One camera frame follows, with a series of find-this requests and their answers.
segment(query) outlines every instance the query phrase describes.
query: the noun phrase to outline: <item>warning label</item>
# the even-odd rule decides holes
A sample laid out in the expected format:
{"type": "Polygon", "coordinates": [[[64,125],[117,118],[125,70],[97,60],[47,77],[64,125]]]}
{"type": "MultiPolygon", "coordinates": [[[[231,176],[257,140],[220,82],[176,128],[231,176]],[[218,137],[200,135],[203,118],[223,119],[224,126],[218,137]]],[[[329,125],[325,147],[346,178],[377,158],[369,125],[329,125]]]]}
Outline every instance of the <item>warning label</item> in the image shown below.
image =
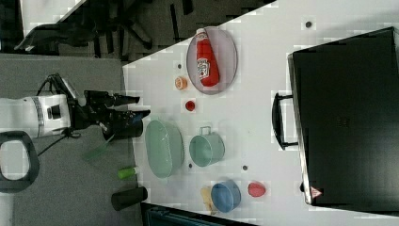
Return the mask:
{"type": "Polygon", "coordinates": [[[311,186],[311,197],[312,197],[312,198],[319,197],[319,196],[321,196],[322,194],[323,194],[323,193],[322,193],[321,191],[319,191],[319,190],[317,190],[316,188],[314,188],[314,187],[311,186]]]}

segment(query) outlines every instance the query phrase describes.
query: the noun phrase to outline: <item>green cup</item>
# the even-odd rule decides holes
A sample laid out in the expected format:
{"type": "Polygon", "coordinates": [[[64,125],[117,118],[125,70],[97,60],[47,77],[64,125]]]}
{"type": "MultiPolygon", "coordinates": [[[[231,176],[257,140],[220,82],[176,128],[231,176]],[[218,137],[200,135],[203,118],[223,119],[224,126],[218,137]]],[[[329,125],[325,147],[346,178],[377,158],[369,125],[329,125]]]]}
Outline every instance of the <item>green cup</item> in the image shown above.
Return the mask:
{"type": "Polygon", "coordinates": [[[220,161],[224,152],[223,140],[218,134],[211,133],[210,126],[201,127],[199,135],[191,139],[191,159],[199,167],[206,167],[220,161]]]}

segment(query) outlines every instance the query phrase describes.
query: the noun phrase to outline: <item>orange cup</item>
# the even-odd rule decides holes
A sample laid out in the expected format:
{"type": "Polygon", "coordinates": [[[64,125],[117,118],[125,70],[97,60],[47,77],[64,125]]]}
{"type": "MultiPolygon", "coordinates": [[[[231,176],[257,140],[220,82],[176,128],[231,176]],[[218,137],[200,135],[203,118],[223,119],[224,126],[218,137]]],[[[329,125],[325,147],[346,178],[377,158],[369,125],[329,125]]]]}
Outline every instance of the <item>orange cup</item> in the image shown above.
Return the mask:
{"type": "Polygon", "coordinates": [[[175,86],[178,90],[187,88],[187,79],[181,76],[177,77],[175,79],[175,86]]]}

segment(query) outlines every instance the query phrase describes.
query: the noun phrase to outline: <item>briefcase handle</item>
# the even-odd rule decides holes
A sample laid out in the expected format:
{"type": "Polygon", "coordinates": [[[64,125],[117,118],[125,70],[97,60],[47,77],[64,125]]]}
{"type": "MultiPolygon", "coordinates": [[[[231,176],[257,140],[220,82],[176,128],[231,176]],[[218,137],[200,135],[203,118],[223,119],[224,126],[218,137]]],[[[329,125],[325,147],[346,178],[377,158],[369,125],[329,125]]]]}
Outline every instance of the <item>briefcase handle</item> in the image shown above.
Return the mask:
{"type": "Polygon", "coordinates": [[[281,114],[281,105],[280,101],[285,99],[291,99],[293,95],[280,96],[278,93],[275,95],[275,99],[273,101],[272,108],[272,124],[273,130],[275,133],[275,137],[280,147],[285,150],[286,147],[298,145],[298,142],[287,143],[284,139],[284,126],[282,124],[282,114],[281,114]]]}

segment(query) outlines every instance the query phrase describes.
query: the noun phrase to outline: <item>ketchup label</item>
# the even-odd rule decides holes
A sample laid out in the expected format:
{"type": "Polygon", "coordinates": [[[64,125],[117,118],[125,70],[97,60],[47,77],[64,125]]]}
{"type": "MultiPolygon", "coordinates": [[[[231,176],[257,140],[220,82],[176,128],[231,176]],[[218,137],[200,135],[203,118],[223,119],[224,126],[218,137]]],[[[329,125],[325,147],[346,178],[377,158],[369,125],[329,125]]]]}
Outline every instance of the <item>ketchup label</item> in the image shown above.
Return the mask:
{"type": "Polygon", "coordinates": [[[209,62],[206,58],[197,60],[197,68],[199,70],[199,79],[209,77],[209,62]]]}

